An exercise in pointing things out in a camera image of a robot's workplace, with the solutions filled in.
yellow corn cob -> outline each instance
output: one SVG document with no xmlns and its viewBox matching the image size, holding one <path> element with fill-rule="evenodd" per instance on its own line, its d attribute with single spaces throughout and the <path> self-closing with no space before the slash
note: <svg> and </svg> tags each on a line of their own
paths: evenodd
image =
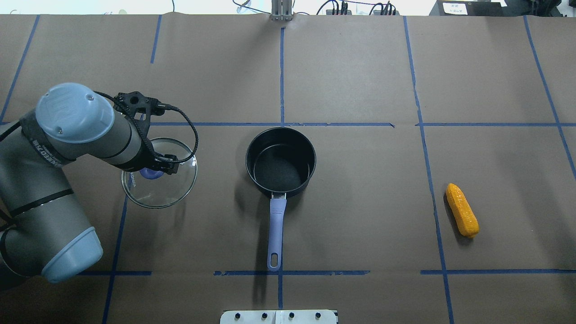
<svg viewBox="0 0 576 324">
<path fill-rule="evenodd" d="M 456 219 L 460 234 L 467 238 L 476 236 L 480 231 L 480 227 L 462 190 L 455 184 L 450 183 L 448 184 L 448 188 L 446 188 L 446 198 Z"/>
</svg>

metal bracket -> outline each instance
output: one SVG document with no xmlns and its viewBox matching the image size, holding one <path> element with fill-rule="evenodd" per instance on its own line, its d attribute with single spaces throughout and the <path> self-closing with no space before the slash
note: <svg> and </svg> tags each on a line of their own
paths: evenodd
<svg viewBox="0 0 576 324">
<path fill-rule="evenodd" d="M 271 20 L 292 20 L 292 0 L 272 0 Z"/>
</svg>

handle hole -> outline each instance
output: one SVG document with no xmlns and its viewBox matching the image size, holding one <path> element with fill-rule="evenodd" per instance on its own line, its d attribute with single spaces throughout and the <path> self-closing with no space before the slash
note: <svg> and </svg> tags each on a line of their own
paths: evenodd
<svg viewBox="0 0 576 324">
<path fill-rule="evenodd" d="M 270 256 L 270 265 L 272 267 L 278 266 L 278 254 L 277 253 L 272 253 L 272 256 Z"/>
</svg>

light blue joint cap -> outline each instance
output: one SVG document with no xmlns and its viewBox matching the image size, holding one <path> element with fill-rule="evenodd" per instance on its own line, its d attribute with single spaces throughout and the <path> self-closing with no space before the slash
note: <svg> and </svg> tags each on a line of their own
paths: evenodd
<svg viewBox="0 0 576 324">
<path fill-rule="evenodd" d="M 59 141 L 95 141 L 114 124 L 114 109 L 102 96 L 78 83 L 53 86 L 36 105 L 36 120 L 46 134 Z"/>
<path fill-rule="evenodd" d="M 42 269 L 41 275 L 56 284 L 86 270 L 98 262 L 103 251 L 94 227 L 90 227 L 66 244 Z"/>
</svg>

blue handle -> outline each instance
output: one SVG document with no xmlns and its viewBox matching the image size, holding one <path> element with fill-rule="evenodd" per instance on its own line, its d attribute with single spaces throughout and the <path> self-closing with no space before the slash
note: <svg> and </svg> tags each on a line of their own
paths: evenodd
<svg viewBox="0 0 576 324">
<path fill-rule="evenodd" d="M 268 269 L 280 270 L 282 264 L 282 228 L 284 225 L 285 198 L 270 199 L 270 235 L 268 237 Z M 276 263 L 272 265 L 272 257 L 276 254 Z"/>
</svg>

